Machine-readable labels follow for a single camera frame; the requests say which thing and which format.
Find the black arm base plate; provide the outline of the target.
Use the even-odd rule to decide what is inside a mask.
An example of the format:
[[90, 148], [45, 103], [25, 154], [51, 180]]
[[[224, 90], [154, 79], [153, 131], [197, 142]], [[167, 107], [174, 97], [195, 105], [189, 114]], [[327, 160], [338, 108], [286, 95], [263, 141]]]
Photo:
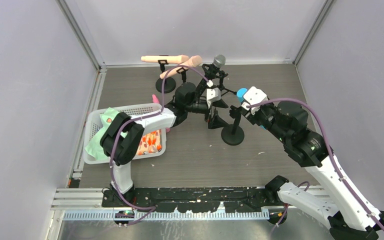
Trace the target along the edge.
[[256, 213], [262, 208], [284, 210], [287, 205], [274, 192], [256, 186], [133, 187], [119, 196], [114, 187], [101, 190], [104, 208], [133, 207], [140, 213]]

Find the black tripod shock mount stand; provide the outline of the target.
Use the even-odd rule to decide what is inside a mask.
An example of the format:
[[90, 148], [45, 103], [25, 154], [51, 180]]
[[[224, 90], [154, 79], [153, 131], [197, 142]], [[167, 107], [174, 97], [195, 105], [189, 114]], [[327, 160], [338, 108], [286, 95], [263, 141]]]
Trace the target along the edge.
[[219, 80], [219, 84], [217, 85], [218, 88], [221, 91], [226, 90], [226, 92], [223, 93], [222, 96], [227, 94], [227, 93], [232, 93], [234, 95], [237, 94], [236, 91], [230, 90], [224, 86], [224, 79], [229, 74], [224, 72], [223, 70], [221, 70], [220, 65], [217, 65], [216, 63], [211, 63], [211, 64], [203, 63], [201, 67], [204, 71], [204, 76], [206, 79], [208, 79], [208, 80], [218, 79]]

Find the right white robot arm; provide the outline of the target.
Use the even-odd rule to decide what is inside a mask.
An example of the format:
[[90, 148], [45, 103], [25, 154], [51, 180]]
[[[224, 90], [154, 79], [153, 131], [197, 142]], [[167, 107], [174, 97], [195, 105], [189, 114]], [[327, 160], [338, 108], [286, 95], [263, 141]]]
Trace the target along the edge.
[[326, 138], [308, 127], [309, 107], [281, 98], [264, 104], [243, 101], [242, 115], [279, 140], [287, 155], [310, 173], [330, 196], [321, 200], [276, 176], [265, 185], [277, 201], [292, 205], [328, 228], [336, 240], [376, 240], [384, 231], [384, 211], [373, 206], [339, 164]]

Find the beige microphone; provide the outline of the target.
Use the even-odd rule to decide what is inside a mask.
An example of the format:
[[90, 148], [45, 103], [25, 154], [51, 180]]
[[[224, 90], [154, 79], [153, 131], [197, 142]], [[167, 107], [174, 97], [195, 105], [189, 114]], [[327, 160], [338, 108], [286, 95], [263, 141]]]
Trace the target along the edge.
[[190, 59], [180, 63], [178, 66], [173, 67], [159, 75], [160, 79], [164, 77], [168, 78], [175, 74], [180, 74], [182, 72], [187, 71], [190, 68], [198, 67], [203, 62], [202, 57], [200, 55], [194, 55]]
[[141, 56], [140, 58], [142, 62], [158, 63], [163, 65], [168, 65], [168, 64], [178, 65], [189, 59], [190, 57], [187, 55], [144, 55], [144, 56]]

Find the black glitter microphone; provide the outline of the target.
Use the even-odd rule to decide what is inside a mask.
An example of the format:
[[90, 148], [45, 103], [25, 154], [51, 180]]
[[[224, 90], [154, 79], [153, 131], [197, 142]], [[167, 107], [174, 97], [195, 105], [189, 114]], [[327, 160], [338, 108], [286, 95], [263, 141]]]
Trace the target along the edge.
[[204, 77], [201, 79], [197, 87], [195, 88], [195, 100], [199, 100], [203, 95], [205, 90], [208, 88], [206, 80], [218, 79], [219, 84], [222, 85], [224, 78], [228, 75], [221, 68], [226, 64], [226, 57], [222, 54], [219, 54], [214, 57], [211, 64], [203, 63], [202, 69], [204, 71]]

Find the black round base clip stand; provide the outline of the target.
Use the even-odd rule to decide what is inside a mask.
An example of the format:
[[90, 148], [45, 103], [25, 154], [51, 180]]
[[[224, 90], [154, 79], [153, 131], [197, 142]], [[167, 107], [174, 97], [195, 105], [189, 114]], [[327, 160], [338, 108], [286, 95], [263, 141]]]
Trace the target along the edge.
[[[160, 59], [157, 62], [161, 73], [164, 73], [166, 71], [166, 65], [168, 65], [169, 62], [166, 59]], [[163, 79], [158, 78], [155, 82], [155, 88], [160, 93], [170, 93], [176, 88], [176, 81], [172, 77], [167, 77], [163, 83]]]

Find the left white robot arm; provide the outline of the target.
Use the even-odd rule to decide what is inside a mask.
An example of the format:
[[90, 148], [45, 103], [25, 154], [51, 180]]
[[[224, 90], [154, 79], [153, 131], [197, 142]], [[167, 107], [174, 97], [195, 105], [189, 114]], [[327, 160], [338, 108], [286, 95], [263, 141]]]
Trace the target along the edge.
[[127, 193], [133, 186], [131, 161], [137, 154], [142, 137], [158, 130], [174, 128], [187, 119], [189, 113], [203, 114], [209, 129], [222, 128], [227, 123], [216, 109], [229, 106], [222, 99], [221, 90], [212, 86], [205, 89], [205, 97], [196, 92], [191, 82], [178, 87], [172, 100], [154, 112], [139, 116], [118, 113], [103, 134], [100, 145], [109, 157], [111, 185], [120, 194]]

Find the blue toy microphone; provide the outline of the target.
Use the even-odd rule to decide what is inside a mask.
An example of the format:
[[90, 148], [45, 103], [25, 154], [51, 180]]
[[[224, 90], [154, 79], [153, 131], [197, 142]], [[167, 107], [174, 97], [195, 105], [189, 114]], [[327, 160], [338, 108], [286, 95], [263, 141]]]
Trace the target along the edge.
[[263, 129], [265, 129], [263, 127], [263, 125], [261, 124], [261, 122], [259, 121], [259, 119], [257, 118], [257, 112], [261, 109], [261, 107], [255, 114], [252, 114], [249, 110], [245, 110], [241, 107], [241, 104], [243, 101], [242, 96], [246, 90], [247, 90], [247, 88], [240, 88], [236, 93], [236, 96], [237, 96], [239, 103], [240, 103], [240, 112], [252, 125], [257, 125]]

